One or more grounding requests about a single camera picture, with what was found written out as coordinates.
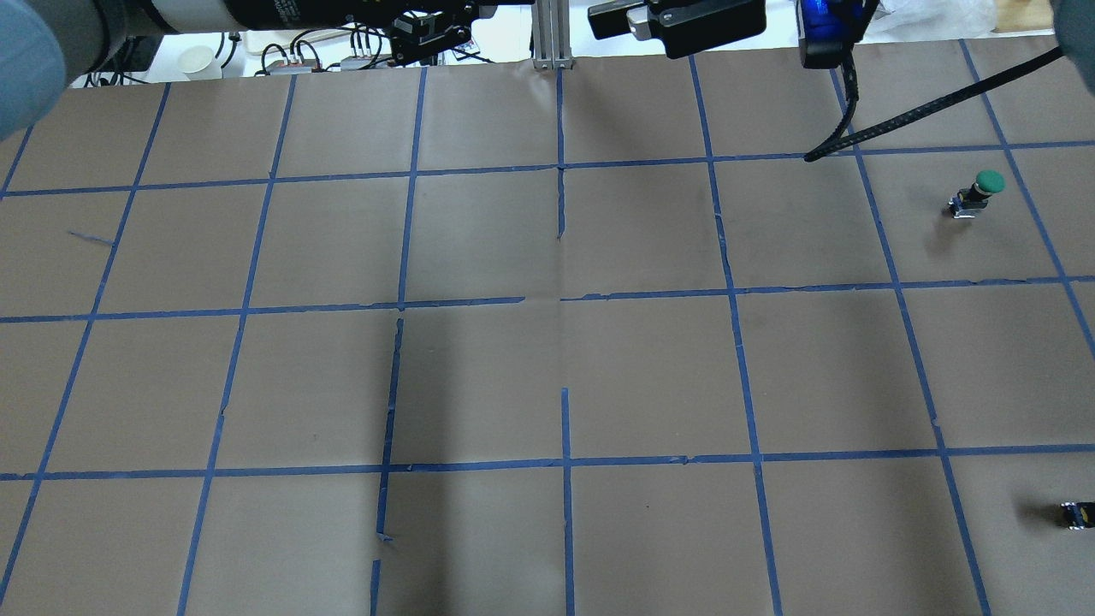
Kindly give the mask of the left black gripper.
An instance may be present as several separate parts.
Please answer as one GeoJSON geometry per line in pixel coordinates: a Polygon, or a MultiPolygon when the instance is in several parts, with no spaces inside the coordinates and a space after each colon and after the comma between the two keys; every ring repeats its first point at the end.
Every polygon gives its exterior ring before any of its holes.
{"type": "Polygon", "coordinates": [[[494,1],[414,1],[388,27],[388,65],[405,67],[472,39],[473,24],[493,18],[494,1]]]}

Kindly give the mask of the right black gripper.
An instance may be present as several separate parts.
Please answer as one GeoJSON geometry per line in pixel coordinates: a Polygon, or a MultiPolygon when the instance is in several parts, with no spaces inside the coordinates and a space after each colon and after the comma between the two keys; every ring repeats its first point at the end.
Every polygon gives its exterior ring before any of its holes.
{"type": "MultiPolygon", "coordinates": [[[[796,1],[799,62],[832,69],[848,62],[879,10],[879,1],[796,1]]],[[[764,1],[610,1],[587,11],[595,39],[630,34],[658,40],[680,59],[766,31],[764,1]]]]}

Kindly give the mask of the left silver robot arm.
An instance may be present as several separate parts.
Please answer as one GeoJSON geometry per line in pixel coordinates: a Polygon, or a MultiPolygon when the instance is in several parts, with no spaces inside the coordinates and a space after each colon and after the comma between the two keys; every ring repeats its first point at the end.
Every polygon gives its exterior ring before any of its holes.
{"type": "Polygon", "coordinates": [[[3,137],[41,121],[79,75],[126,39],[168,34],[326,30],[361,24],[393,34],[397,65],[450,50],[495,1],[4,1],[3,137]]]}

